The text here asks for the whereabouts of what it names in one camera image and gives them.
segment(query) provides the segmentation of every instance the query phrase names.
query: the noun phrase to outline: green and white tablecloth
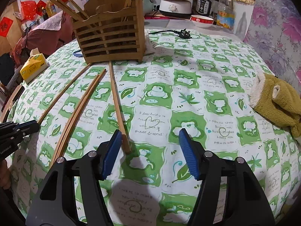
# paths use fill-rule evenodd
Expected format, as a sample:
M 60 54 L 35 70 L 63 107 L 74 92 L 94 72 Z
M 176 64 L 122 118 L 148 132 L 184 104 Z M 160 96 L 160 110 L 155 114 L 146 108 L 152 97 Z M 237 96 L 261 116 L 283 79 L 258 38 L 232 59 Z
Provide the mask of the green and white tablecloth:
M 186 128 L 194 140 L 221 158 L 242 156 L 268 198 L 275 217 L 300 181 L 301 158 L 289 132 L 279 129 L 249 106 L 250 88 L 259 71 L 270 73 L 254 49 L 227 37 L 193 31 L 193 39 L 173 34 L 150 35 L 156 52 L 143 63 L 117 61 L 114 72 L 133 152 L 120 150 L 112 174 L 100 182 L 116 224 L 187 223 L 200 182 L 189 173 L 178 134 Z M 52 99 L 83 68 L 77 41 L 47 61 L 47 68 L 27 86 L 9 121 L 38 119 Z M 76 104 L 108 63 L 90 67 L 60 98 L 40 133 L 25 138 L 8 158 L 15 202 L 24 215 L 49 170 L 55 146 Z M 109 73 L 82 113 L 65 153 L 80 158 L 107 141 L 118 128 Z M 225 203 L 222 181 L 216 221 Z M 79 179 L 75 179 L 79 218 L 85 221 Z

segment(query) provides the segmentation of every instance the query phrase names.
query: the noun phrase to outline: red and white bowl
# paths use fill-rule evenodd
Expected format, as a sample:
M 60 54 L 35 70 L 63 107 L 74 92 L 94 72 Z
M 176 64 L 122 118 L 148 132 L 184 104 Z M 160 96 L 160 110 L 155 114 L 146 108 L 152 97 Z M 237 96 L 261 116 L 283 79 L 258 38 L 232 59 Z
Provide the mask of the red and white bowl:
M 190 20 L 200 28 L 208 28 L 213 24 L 213 19 L 200 15 L 191 15 Z

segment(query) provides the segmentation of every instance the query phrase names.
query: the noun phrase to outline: hand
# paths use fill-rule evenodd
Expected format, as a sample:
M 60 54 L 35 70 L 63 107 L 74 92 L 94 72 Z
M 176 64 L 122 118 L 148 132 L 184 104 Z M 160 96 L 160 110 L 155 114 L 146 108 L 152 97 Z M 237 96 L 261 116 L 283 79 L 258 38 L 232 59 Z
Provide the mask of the hand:
M 11 186 L 11 173 L 7 167 L 7 161 L 0 162 L 0 187 L 9 189 Z

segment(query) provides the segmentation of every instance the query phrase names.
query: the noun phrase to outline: black power cord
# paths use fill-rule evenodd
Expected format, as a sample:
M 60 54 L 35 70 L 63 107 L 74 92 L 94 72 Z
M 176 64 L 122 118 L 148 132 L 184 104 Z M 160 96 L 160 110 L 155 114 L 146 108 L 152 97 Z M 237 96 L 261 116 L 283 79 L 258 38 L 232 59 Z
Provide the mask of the black power cord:
M 152 32 L 149 34 L 159 34 L 159 33 L 163 33 L 163 32 L 173 32 L 175 34 L 177 34 L 180 38 L 182 39 L 190 39 L 190 31 L 186 31 L 186 29 L 181 30 L 181 31 L 175 31 L 175 30 L 164 30 L 164 31 L 156 31 L 156 32 Z

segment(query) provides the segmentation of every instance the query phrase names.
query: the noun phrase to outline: white knob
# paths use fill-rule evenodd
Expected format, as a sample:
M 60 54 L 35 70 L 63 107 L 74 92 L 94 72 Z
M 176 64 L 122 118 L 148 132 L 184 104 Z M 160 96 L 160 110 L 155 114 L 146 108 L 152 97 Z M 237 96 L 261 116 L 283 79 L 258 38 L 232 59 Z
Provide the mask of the white knob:
M 169 10 L 172 12 L 174 12 L 176 9 L 177 9 L 176 6 L 173 4 L 169 6 Z

